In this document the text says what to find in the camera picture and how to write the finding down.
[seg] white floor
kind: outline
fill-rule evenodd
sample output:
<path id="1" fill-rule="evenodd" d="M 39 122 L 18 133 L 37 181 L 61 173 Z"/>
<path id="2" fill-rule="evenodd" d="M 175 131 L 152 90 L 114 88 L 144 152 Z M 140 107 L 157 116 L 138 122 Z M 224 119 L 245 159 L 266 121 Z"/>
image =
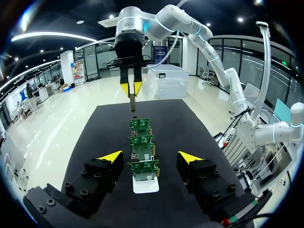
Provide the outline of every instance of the white floor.
<path id="1" fill-rule="evenodd" d="M 139 93 L 136 101 L 145 100 Z M 224 132 L 231 122 L 229 95 L 214 86 L 203 86 L 196 76 L 190 77 L 184 101 L 211 135 Z M 119 77 L 104 78 L 53 95 L 37 114 L 12 124 L 7 133 L 26 157 L 27 189 L 50 183 L 60 190 L 74 146 L 95 108 L 127 102 Z"/>

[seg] white robotic arm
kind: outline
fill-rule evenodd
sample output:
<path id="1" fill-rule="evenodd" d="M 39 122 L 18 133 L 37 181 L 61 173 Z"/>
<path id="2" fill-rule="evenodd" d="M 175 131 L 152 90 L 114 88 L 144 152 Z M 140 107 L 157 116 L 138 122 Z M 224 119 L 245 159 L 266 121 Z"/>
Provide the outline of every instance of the white robotic arm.
<path id="1" fill-rule="evenodd" d="M 240 115 L 235 134 L 224 153 L 234 167 L 248 151 L 256 155 L 261 164 L 261 147 L 270 143 L 300 142 L 304 134 L 304 104 L 296 103 L 291 108 L 292 124 L 277 122 L 258 124 L 265 101 L 271 66 L 270 34 L 267 23 L 256 23 L 264 40 L 265 59 L 261 92 L 251 115 L 238 74 L 234 68 L 224 69 L 215 49 L 207 42 L 213 35 L 210 29 L 174 5 L 167 5 L 156 15 L 142 12 L 137 7 L 127 7 L 119 14 L 116 28 L 115 50 L 118 58 L 141 58 L 145 35 L 161 41 L 175 31 L 188 33 L 188 39 L 199 48 L 214 69 L 222 87 L 230 86 L 230 97 L 236 116 Z"/>

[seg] ceiling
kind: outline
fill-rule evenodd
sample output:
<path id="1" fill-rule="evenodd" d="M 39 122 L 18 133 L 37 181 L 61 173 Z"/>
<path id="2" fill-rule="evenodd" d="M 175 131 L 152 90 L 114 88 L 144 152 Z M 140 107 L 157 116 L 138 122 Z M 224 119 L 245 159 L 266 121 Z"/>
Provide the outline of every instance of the ceiling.
<path id="1" fill-rule="evenodd" d="M 100 40 L 115 36 L 115 27 L 104 28 L 97 22 L 118 16 L 127 6 L 137 6 L 142 11 L 157 13 L 167 4 L 177 5 L 180 0 L 49 0 L 40 5 L 26 33 L 38 31 L 64 32 Z M 261 37 L 255 21 L 266 21 L 270 25 L 271 40 L 290 47 L 284 35 L 274 24 L 265 6 L 256 6 L 253 0 L 189 0 L 181 6 L 193 18 L 203 24 L 210 23 L 213 35 L 247 35 Z M 9 33 L 8 39 L 22 34 L 20 26 Z M 56 60 L 65 50 L 90 43 L 90 41 L 54 36 L 39 36 L 17 40 L 5 47 L 2 54 L 4 76 L 10 79 L 28 69 Z"/>

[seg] black work surface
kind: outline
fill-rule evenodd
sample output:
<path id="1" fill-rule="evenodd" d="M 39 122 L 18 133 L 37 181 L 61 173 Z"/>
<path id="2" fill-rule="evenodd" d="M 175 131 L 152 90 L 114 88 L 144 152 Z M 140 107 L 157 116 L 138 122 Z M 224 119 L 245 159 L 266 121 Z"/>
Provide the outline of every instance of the black work surface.
<path id="1" fill-rule="evenodd" d="M 133 193 L 132 172 L 126 163 L 131 161 L 129 120 L 134 115 L 151 118 L 156 159 L 160 160 L 160 190 L 156 193 Z M 74 148 L 64 183 L 80 173 L 90 158 L 119 150 L 123 151 L 125 166 L 113 192 L 106 195 L 98 212 L 90 218 L 97 224 L 117 228 L 190 228 L 209 221 L 179 176 L 178 151 L 213 160 L 220 175 L 237 184 L 237 194 L 242 192 L 222 150 L 183 100 L 137 102 L 135 114 L 130 112 L 130 104 L 98 106 Z"/>

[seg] green circuit board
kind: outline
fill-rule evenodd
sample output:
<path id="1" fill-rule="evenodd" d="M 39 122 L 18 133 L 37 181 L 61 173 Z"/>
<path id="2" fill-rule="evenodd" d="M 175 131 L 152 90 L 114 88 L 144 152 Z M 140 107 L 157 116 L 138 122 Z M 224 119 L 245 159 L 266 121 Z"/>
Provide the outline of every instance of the green circuit board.
<path id="1" fill-rule="evenodd" d="M 137 157 L 132 161 L 151 160 L 151 156 L 155 155 L 155 146 L 151 142 L 153 135 L 142 135 L 129 137 L 132 155 Z"/>
<path id="2" fill-rule="evenodd" d="M 152 134 L 152 129 L 148 125 L 150 118 L 132 119 L 130 120 L 132 135 L 149 135 Z"/>
<path id="3" fill-rule="evenodd" d="M 132 136 L 129 142 L 132 150 L 128 165 L 136 181 L 151 181 L 159 175 L 158 160 L 155 157 L 155 145 L 152 143 L 150 118 L 130 120 Z"/>
<path id="4" fill-rule="evenodd" d="M 157 177 L 160 170 L 158 164 L 158 160 L 128 163 L 136 181 L 151 181 Z"/>

